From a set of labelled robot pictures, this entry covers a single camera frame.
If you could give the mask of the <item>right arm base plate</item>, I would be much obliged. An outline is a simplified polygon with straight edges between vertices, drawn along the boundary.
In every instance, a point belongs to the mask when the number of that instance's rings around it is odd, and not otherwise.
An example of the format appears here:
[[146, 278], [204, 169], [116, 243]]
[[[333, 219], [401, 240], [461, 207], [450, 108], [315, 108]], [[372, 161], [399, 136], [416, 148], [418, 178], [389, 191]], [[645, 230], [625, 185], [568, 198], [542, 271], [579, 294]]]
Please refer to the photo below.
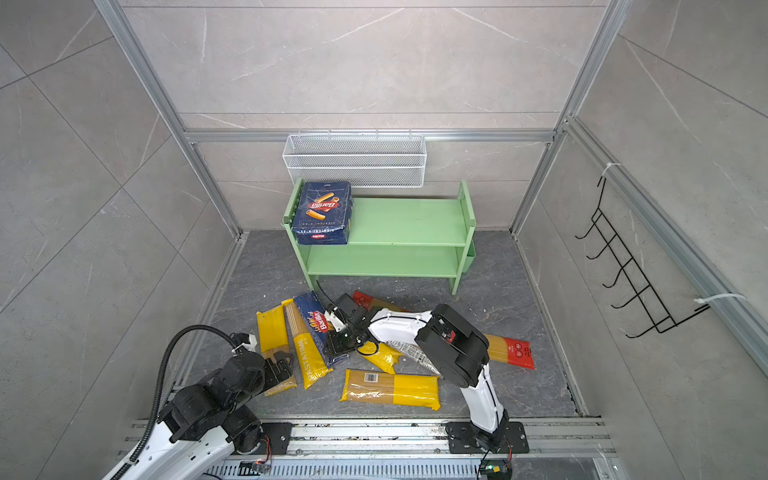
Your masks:
[[488, 433], [471, 422], [449, 422], [445, 425], [451, 454], [527, 454], [530, 447], [520, 422], [503, 422], [494, 433]]

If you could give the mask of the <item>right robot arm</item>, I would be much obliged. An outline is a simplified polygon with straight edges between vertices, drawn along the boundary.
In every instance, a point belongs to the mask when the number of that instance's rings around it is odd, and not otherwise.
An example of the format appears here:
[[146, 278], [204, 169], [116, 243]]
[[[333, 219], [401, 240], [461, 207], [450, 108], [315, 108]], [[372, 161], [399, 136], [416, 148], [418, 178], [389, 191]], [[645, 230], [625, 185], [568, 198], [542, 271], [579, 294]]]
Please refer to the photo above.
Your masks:
[[366, 342], [402, 342], [419, 348], [440, 376], [460, 388], [470, 412], [476, 445], [498, 450], [509, 421], [490, 375], [489, 341], [447, 304], [425, 312], [367, 309], [347, 294], [329, 306], [342, 327], [326, 341], [330, 353], [346, 353]]

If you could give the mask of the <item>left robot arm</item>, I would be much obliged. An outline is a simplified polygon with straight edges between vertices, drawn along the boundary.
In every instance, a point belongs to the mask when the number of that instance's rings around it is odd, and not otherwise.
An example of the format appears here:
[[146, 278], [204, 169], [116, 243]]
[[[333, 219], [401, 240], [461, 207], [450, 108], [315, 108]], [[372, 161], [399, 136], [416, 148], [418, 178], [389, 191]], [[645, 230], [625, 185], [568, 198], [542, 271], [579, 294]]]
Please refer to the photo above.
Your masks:
[[107, 479], [197, 479], [233, 454], [254, 454], [266, 466], [288, 450], [293, 426], [264, 423], [248, 407], [293, 373], [294, 356], [275, 359], [239, 349], [222, 368], [173, 396]]

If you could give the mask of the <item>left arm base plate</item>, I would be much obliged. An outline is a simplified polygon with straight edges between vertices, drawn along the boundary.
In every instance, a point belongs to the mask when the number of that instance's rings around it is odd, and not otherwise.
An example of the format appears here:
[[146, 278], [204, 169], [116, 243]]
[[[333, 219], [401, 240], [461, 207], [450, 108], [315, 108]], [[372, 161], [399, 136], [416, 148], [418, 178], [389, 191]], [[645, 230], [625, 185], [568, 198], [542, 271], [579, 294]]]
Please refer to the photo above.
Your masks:
[[250, 426], [235, 440], [235, 450], [241, 455], [285, 455], [292, 430], [293, 424], [290, 422], [268, 422]]

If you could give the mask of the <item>yellow spaghetti bag with lettering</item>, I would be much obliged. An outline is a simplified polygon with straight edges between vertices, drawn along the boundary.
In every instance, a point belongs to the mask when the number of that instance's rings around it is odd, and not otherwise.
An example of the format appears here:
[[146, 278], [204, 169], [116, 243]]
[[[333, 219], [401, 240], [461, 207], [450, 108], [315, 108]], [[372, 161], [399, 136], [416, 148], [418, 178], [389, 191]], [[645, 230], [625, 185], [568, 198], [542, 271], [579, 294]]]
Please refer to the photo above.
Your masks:
[[323, 360], [300, 311], [292, 299], [282, 302], [286, 320], [293, 337], [297, 359], [301, 369], [304, 389], [333, 371]]

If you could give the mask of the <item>blue Barilla rigatoni box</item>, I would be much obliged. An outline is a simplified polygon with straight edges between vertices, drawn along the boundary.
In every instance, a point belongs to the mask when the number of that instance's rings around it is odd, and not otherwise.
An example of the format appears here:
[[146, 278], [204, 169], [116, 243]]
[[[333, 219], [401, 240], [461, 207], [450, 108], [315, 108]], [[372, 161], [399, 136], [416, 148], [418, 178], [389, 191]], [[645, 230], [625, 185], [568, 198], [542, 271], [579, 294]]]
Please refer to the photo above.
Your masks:
[[301, 245], [346, 245], [353, 210], [351, 184], [347, 181], [305, 182], [291, 232]]

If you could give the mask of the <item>blue Barilla spaghetti box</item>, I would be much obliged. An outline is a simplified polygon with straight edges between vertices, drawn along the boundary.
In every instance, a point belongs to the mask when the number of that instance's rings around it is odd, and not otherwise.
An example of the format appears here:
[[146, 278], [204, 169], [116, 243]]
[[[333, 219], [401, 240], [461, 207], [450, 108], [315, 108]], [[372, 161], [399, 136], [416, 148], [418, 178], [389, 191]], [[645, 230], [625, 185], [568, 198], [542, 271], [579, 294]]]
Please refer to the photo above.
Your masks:
[[348, 353], [334, 353], [326, 349], [326, 341], [333, 328], [325, 317], [325, 308], [317, 295], [313, 291], [309, 291], [294, 297], [293, 301], [325, 364], [332, 367], [347, 360], [349, 358]]

